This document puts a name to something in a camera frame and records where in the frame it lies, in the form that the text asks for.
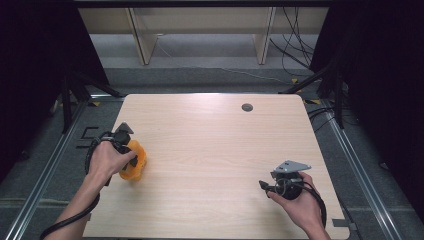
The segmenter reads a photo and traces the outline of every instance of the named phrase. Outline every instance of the metal rail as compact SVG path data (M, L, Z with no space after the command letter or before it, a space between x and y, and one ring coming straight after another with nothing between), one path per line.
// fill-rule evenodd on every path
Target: metal rail
M9 228L6 239L19 240L22 238L32 216L34 215L35 210L37 209L37 205L50 182L50 179L52 178L57 166L59 165L60 159L65 151L66 145L69 142L72 134L74 133L75 126L82 113L84 112L86 106L86 102L81 102L78 104L73 114L73 123L69 127L68 131L62 134L62 136L60 137L52 155L50 156L49 161L47 162L43 172L37 180L37 183L32 189L32 192L26 199L24 206L22 207L18 216Z
M327 100L322 101L324 107L331 107ZM380 224L380 227L386 236L386 239L403 239L401 232L396 227L396 224L387 210L383 200L378 195L372 181L370 180L364 166L356 155L356 152L349 141L345 131L340 129L333 118L333 113L327 113L327 119L330 121L331 128L333 129L340 146L345 153L348 162L358 179L359 185L364 192L365 198L368 200L375 217Z

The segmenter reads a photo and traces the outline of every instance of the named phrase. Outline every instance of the light wood surface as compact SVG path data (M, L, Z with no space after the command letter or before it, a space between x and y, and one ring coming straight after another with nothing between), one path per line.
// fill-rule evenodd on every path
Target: light wood surface
M139 182L112 178L85 237L305 239L258 183L273 183L270 171L293 160L312 166L332 239L348 238L333 227L344 217L299 96L129 95L114 129L123 121L147 164Z

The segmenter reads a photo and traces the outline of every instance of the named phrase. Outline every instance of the finger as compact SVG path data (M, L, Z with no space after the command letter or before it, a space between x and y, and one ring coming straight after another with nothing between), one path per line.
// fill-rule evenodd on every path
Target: finger
M135 158L137 156L137 153L135 151L129 151L125 154L122 154L122 161L129 162L131 159Z
M307 183L309 183L309 184L311 184L311 186L314 188L314 190L315 190L315 191L318 193L318 195L319 195L319 192L318 192L317 188L315 187L315 185L314 185L314 183L313 183L313 181L312 181L312 177L311 177L310 175L308 175L308 174L304 173L304 172L299 172L299 174L300 174L300 176L303 178L303 181L304 181L304 182L307 182Z
M280 195L278 195L275 192L268 192L267 193L268 197L270 197L272 200L274 200L274 202L280 204L282 207L284 207L286 205L286 203L288 202L287 199L281 197Z

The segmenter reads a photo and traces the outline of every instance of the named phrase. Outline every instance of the black wire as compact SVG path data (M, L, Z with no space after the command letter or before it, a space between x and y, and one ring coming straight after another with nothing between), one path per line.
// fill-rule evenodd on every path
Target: black wire
M352 215L350 215L349 210L347 209L346 205L344 204L344 202L342 201L342 199L339 197L339 195L336 193L337 199L340 202L340 205L342 205L342 208L345 210L347 217L349 218L351 223L355 223L355 221L353 221L353 217ZM359 232L358 226L356 226L357 230L356 230L356 234L358 235L359 240L362 240L362 235Z
M274 43L274 41L272 39L269 39L269 41L278 49L280 50L280 52L282 52L283 54L289 56L291 59L293 59L294 61L296 61L297 63L299 63L300 65L302 65L305 68L308 68L309 66L304 64L302 61L300 61L299 59L297 59L296 57L294 57L293 55L289 54L287 51L284 51L283 49L281 49L279 46L277 46L277 44Z
M314 113L312 116L310 116L309 120L311 121L311 124L314 123L314 120L318 115L325 113L327 111L328 111L327 109L322 109L321 111L318 111L318 112Z
M308 112L308 115L309 115L309 114L311 114L311 113L317 112L317 111L321 111L321 110L331 110L331 109L334 109L334 107L317 108L317 109L315 109L315 110L311 110L311 111L309 111L309 112Z
M291 40L291 38L292 38L292 36L294 35L296 38L297 38L297 40L299 41L299 44L300 44L300 46L301 46L301 48L302 48L302 53L303 53L303 57L305 58L305 61L307 62L307 64L309 65L310 63L309 63L309 61L311 60L310 59L310 57L309 57L309 55L307 55L306 54L306 49L304 48L304 46L303 46L303 44L305 44L305 45L307 45L306 43L304 43L303 41L302 41L302 39L300 38L300 30L299 30L299 21L298 21L298 16L299 16L299 8L295 8L295 22L294 22L294 24L292 24L292 22L291 22L291 20L290 20L290 18L289 18L289 16L288 16L288 14L287 14L287 12L286 12L286 9L285 9L285 7L283 7L283 11L284 11L284 14L285 14L285 16L286 16L286 19L287 19L287 21L289 22L289 25L290 25L290 28L291 28L291 30L292 30L292 32L291 32L291 34L290 34L290 38L289 38L289 40L287 41L287 42L290 42L290 40Z
M105 135L110 136L111 132L104 132L100 135L100 137L94 138L93 141L91 141L90 144L90 148L88 149L86 158L85 158L85 173L88 174L89 168L90 168L90 162L91 162L91 157L93 156L93 152L94 149L102 142L102 138ZM83 211L81 211L80 213L76 214L75 216L72 216L68 219L65 219L61 222L58 222L56 224L53 224L52 226L48 227L47 229L45 229L41 235L40 235L40 240L43 240L45 237L47 237L47 235L51 234L52 232L55 232L57 230L59 230L60 228L63 228L71 223L74 223L78 220L80 220L81 218L85 217L87 214L89 214L91 211L93 211L93 209L97 206L97 204L100 201L100 194L97 194L96 198L93 200L93 202Z
M292 47L293 49L295 49L295 50L297 50L297 51L300 51L300 52L302 52L303 50L302 49L300 49L300 48L298 48L298 47L296 47L296 46L294 46L293 44L291 44L290 42L289 42L289 40L287 40L287 38L286 38L286 36L284 36L284 34L281 34L282 36L283 36L283 39L286 41L286 44L288 44L290 47Z
M299 8L296 7L294 9L294 13L295 13L295 19L296 19L296 21L294 22L294 27L295 27L294 28L294 31L296 31L296 27L297 27L297 34L295 32L295 36L296 36L297 40L299 41L300 47L302 48L303 57L305 58L305 60L308 63L308 65L310 65L311 58L306 53L306 49L303 47L302 39L300 38L300 29L299 29L299 20L298 20L298 17L299 17Z
M325 124L327 124L328 122L330 122L331 120L333 120L334 117L328 119L327 121L325 121L319 128L314 130L314 133L318 132L318 130L320 130L322 127L324 127Z
M84 209L82 212L78 213L77 215L75 215L73 217L70 217L70 218L65 219L61 222L58 222L58 223L50 226L46 230L44 230L43 233L41 233L41 235L40 235L40 240L43 240L45 237L47 237L47 235L51 234L52 232L55 232L55 231L59 230L60 228L63 228L65 226L67 226L71 223L74 223L74 222L80 220L81 218L85 217L87 214L89 214L91 211L93 211L93 209L97 206L99 201L100 201L100 194L97 194L94 201L86 209Z

